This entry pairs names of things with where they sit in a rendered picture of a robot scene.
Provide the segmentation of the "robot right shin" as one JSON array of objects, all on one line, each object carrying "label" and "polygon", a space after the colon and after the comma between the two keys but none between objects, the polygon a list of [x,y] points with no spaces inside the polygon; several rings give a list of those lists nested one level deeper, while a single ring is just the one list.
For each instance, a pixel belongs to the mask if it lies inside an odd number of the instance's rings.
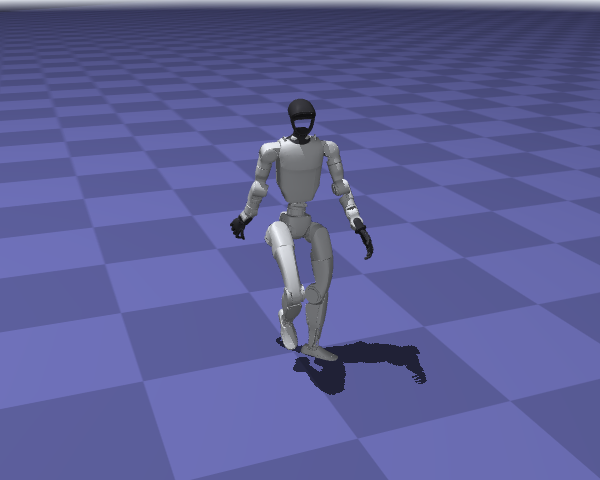
[{"label": "robot right shin", "polygon": [[300,304],[296,304],[296,305],[292,305],[292,295],[291,293],[289,293],[286,289],[286,287],[284,287],[284,293],[282,295],[282,308],[283,308],[283,323],[284,323],[284,327],[286,327],[286,323],[290,323],[290,326],[292,325],[292,322],[294,320],[294,318],[296,318],[302,308],[302,304],[300,302]]}]

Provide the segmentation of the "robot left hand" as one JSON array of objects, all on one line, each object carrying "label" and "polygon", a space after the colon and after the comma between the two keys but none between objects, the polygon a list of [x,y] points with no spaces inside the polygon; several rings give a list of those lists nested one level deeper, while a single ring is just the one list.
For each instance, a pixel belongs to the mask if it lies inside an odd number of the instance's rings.
[{"label": "robot left hand", "polygon": [[355,233],[360,234],[361,239],[362,239],[364,245],[366,246],[368,253],[367,253],[366,257],[364,258],[364,260],[367,260],[373,254],[373,245],[371,243],[371,238],[370,238],[369,234],[367,233],[367,231],[365,230],[366,226],[362,223],[360,218],[355,218],[353,220],[353,223],[356,226]]}]

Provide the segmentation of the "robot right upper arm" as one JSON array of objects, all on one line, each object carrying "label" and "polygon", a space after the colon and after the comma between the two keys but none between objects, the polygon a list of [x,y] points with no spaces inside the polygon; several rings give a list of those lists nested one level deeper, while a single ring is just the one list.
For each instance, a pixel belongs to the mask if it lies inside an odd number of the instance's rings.
[{"label": "robot right upper arm", "polygon": [[272,163],[279,156],[279,151],[279,142],[265,143],[260,147],[255,171],[255,190],[253,196],[265,197],[267,195],[269,185],[266,184],[266,180],[269,176]]}]

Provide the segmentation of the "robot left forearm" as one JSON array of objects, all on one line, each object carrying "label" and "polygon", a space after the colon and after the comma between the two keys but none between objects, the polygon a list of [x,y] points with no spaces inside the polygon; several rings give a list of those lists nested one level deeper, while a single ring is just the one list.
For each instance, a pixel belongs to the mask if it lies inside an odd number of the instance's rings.
[{"label": "robot left forearm", "polygon": [[[348,183],[348,186],[349,186],[349,183]],[[359,216],[359,211],[358,211],[357,206],[356,206],[356,204],[354,202],[354,197],[352,195],[350,186],[349,186],[349,193],[344,194],[339,199],[339,201],[340,201],[340,204],[343,206],[343,209],[344,209],[344,212],[346,214],[347,219],[350,222],[351,229],[356,230],[356,226],[354,225],[353,220],[355,218],[360,218],[361,221],[362,221],[362,223],[363,223],[363,219]]]}]

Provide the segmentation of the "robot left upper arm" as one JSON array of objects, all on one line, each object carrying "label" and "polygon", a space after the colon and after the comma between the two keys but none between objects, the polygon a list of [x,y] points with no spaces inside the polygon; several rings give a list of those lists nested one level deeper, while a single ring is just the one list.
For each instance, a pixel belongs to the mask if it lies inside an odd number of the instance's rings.
[{"label": "robot left upper arm", "polygon": [[333,180],[332,191],[336,196],[349,193],[347,181],[343,178],[343,166],[339,148],[332,141],[320,140],[324,149],[324,156],[328,158],[327,165]]}]

